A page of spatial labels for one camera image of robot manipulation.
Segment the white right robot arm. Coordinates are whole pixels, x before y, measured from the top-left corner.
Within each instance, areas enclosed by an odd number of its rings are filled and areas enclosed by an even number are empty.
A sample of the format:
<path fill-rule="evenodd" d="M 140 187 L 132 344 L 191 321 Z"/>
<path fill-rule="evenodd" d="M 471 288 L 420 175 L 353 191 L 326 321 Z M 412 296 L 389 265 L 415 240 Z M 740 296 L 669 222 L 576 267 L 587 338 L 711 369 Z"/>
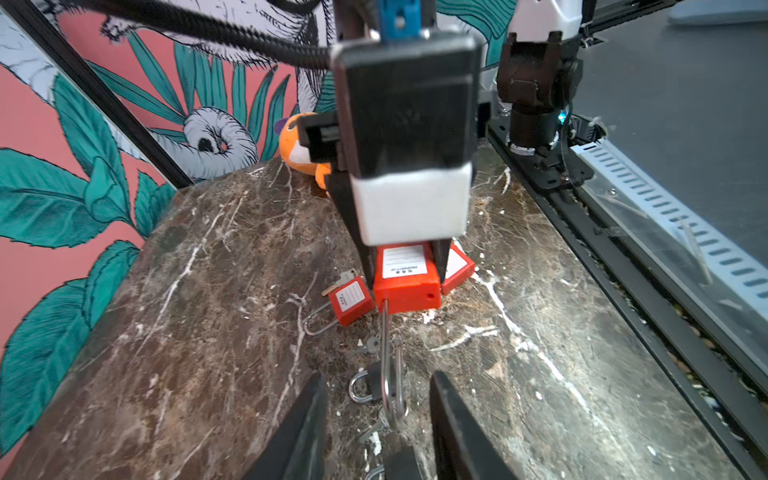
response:
<path fill-rule="evenodd" d="M 579 1 L 520 1 L 506 29 L 497 91 L 511 141 L 535 154 L 565 136 L 560 112 L 582 74 Z M 330 170 L 325 184 L 373 282 L 381 248 L 425 243 L 439 274 L 468 221 L 483 43 L 436 27 L 430 1 L 345 1 L 326 56 L 332 112 L 298 120 L 301 145 Z"/>

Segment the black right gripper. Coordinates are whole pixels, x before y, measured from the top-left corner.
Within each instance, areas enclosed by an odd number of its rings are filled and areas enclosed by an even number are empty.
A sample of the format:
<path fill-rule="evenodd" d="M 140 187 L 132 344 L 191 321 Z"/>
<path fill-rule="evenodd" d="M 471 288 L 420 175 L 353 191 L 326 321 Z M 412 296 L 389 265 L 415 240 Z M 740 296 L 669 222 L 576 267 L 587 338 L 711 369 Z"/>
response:
<path fill-rule="evenodd" d="M 348 173 L 372 179 L 421 170 L 464 169 L 474 179 L 477 127 L 478 109 L 458 107 L 372 107 L 354 112 L 348 119 L 336 110 L 298 121 L 300 143 L 309 149 L 311 161 L 329 163 L 341 171 L 327 174 L 325 185 L 356 247 L 369 289 L 374 286 L 377 250 L 362 240 Z M 447 275 L 451 245 L 451 238 L 430 242 L 441 282 Z"/>

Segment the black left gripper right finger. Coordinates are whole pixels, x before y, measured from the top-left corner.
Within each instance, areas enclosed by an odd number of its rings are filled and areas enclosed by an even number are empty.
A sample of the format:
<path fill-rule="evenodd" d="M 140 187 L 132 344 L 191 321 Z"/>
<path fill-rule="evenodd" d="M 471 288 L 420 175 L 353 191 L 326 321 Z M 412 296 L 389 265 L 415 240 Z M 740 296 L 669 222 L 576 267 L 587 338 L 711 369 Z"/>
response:
<path fill-rule="evenodd" d="M 438 479 L 517 479 L 442 371 L 430 378 L 429 406 Z"/>

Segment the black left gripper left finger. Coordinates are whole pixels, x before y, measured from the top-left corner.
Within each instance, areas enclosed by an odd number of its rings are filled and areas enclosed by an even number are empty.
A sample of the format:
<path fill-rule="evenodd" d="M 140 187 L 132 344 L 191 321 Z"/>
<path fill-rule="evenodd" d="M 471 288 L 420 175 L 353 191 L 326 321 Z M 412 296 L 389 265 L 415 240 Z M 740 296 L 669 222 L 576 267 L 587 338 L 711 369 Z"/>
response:
<path fill-rule="evenodd" d="M 314 372 L 242 479 L 323 479 L 328 391 Z"/>

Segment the red padlock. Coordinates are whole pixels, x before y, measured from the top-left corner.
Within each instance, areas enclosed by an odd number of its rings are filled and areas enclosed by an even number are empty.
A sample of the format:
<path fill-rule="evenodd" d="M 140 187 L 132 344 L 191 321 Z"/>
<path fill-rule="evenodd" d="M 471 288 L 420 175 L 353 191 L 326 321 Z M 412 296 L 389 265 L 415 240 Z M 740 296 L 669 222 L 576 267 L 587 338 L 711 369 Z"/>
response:
<path fill-rule="evenodd" d="M 475 269 L 475 262 L 453 242 L 448 255 L 445 279 L 441 284 L 442 295 L 449 295 L 456 290 L 475 273 Z"/>
<path fill-rule="evenodd" d="M 302 321 L 302 330 L 308 336 L 320 335 L 335 327 L 348 327 L 374 310 L 375 301 L 362 276 L 341 284 L 327 295 L 328 301 Z M 322 327 L 313 328 L 312 321 L 325 310 L 333 317 Z"/>
<path fill-rule="evenodd" d="M 391 430 L 404 416 L 402 354 L 392 333 L 398 313 L 437 309 L 442 304 L 440 278 L 426 242 L 382 246 L 377 252 L 374 298 L 379 310 L 383 422 Z"/>

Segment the silver key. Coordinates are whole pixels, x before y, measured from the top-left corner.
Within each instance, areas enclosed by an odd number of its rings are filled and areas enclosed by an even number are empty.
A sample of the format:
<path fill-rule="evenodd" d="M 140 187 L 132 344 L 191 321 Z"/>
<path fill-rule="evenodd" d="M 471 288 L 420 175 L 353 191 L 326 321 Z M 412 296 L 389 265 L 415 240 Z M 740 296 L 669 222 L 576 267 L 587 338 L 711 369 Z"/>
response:
<path fill-rule="evenodd" d="M 343 287 L 350 281 L 354 280 L 356 277 L 357 277 L 357 272 L 355 269 L 342 271 L 339 274 L 339 277 L 322 291 L 322 295 L 328 296 L 331 292 L 333 292 L 334 290 L 340 287 Z"/>

